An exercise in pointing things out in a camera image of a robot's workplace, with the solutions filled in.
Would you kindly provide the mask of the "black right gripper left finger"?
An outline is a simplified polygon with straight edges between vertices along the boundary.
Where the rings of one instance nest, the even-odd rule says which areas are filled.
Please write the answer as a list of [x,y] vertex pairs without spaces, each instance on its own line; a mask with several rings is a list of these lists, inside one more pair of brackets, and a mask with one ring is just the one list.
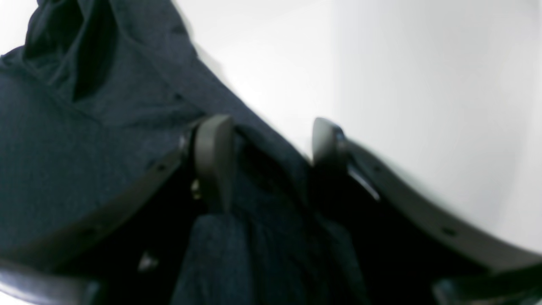
[[1,293],[30,305],[166,305],[195,219],[228,212],[235,124],[196,120],[120,195],[81,220],[1,253]]

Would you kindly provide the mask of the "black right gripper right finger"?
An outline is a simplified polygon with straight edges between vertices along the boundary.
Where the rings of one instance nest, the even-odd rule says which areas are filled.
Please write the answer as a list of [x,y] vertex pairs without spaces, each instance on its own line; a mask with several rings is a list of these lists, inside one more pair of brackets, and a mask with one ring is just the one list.
[[374,305],[540,305],[541,255],[438,207],[317,118],[311,201],[350,234]]

